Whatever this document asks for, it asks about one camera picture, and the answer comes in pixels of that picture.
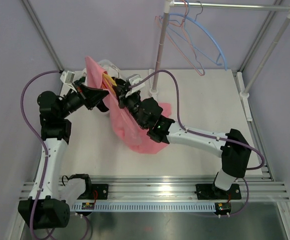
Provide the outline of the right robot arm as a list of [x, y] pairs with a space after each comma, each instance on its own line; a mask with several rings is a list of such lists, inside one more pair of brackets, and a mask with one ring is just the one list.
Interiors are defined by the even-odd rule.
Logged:
[[131, 92], [128, 83], [114, 87], [121, 109], [126, 109], [147, 136], [165, 144], [179, 144], [205, 150], [221, 159], [221, 169], [213, 183], [196, 188], [200, 200], [240, 200], [235, 180], [242, 179], [247, 171], [251, 147], [239, 130], [228, 133], [198, 132], [185, 128], [180, 122], [165, 117], [163, 109], [152, 98], [141, 100], [140, 91]]

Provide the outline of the pink t shirt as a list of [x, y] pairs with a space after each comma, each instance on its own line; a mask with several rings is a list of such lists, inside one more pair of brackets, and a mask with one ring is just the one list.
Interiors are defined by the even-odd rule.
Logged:
[[[85, 57], [87, 86], [91, 88], [101, 88], [102, 74], [107, 73], [96, 64], [96, 61], [90, 56]], [[129, 147], [132, 151], [140, 154], [157, 154], [164, 149], [166, 143], [157, 143], [147, 136], [147, 131], [141, 129], [131, 114], [126, 109], [120, 109], [115, 94], [109, 91], [109, 95], [103, 101], [109, 109], [111, 126], [115, 134]]]

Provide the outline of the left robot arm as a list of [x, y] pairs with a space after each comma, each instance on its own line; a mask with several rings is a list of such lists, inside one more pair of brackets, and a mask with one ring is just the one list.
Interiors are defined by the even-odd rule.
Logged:
[[81, 107], [93, 109], [108, 94], [106, 90], [87, 87], [77, 80], [65, 96], [52, 91], [44, 91], [38, 96], [41, 159], [28, 199], [18, 204], [18, 212], [31, 230], [66, 227], [75, 201], [96, 197], [87, 174], [71, 175], [63, 190], [58, 189], [59, 174], [71, 135], [71, 122], [67, 117]]

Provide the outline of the yellow hanger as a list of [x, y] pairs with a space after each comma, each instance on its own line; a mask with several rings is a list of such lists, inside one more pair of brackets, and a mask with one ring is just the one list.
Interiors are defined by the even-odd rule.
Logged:
[[102, 83], [101, 83], [101, 88], [103, 90], [108, 90], [111, 93], [115, 94], [114, 88], [116, 87], [117, 84], [115, 82], [115, 79], [113, 79], [110, 75], [108, 75], [107, 73], [103, 73], [102, 74]]

